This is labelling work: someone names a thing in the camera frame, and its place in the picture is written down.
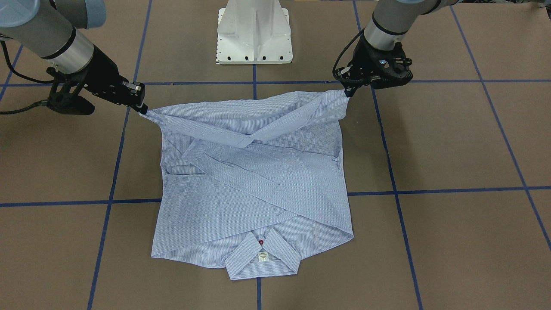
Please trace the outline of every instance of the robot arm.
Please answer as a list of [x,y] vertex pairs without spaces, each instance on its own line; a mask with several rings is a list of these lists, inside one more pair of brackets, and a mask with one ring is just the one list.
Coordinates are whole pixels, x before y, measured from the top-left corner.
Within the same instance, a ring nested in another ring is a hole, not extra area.
[[50,109],[62,114],[93,113],[94,106],[79,96],[84,88],[145,114],[145,85],[121,76],[116,64],[77,30],[99,26],[104,20],[103,0],[0,0],[0,33],[51,65],[46,70],[54,77],[47,100]]
[[406,57],[401,40],[419,15],[457,1],[380,0],[369,24],[358,34],[359,42],[352,60],[347,67],[336,69],[337,60],[333,67],[333,76],[343,84],[346,95],[352,97],[363,85],[371,84],[374,89],[381,89],[411,81],[413,74],[409,66],[412,60]]

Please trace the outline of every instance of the brown floor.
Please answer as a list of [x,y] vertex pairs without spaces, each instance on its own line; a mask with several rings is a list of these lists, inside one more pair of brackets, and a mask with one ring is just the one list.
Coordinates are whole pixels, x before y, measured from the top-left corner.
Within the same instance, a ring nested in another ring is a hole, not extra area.
[[[282,1],[294,61],[253,71],[214,64],[226,0],[106,2],[107,23],[84,33],[150,83],[151,108],[338,89],[323,81],[355,13],[365,25],[375,6]],[[404,40],[415,80],[362,88],[342,121],[355,239],[261,281],[150,258],[157,125],[134,111],[125,123],[125,108],[90,95],[91,116],[2,116],[0,309],[551,309],[549,38],[532,4],[420,17]],[[44,61],[9,48],[19,71],[48,78]],[[0,110],[48,93],[5,66],[0,81]]]

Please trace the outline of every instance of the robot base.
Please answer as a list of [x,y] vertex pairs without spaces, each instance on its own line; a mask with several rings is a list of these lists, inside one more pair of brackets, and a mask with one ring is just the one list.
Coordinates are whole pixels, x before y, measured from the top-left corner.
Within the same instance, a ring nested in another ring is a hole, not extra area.
[[217,63],[251,65],[292,60],[289,11],[278,0],[229,0],[220,9]]

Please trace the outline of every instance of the shirt label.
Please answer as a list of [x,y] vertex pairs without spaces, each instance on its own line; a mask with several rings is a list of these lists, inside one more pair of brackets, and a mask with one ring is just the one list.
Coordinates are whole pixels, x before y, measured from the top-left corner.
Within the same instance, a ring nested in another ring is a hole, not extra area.
[[269,261],[268,252],[262,251],[258,253],[258,261]]

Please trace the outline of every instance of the striped shirt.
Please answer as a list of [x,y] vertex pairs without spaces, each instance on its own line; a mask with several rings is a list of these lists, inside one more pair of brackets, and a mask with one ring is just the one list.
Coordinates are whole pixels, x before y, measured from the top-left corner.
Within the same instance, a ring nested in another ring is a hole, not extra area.
[[152,257],[292,275],[353,238],[343,174],[342,90],[149,110],[163,134]]

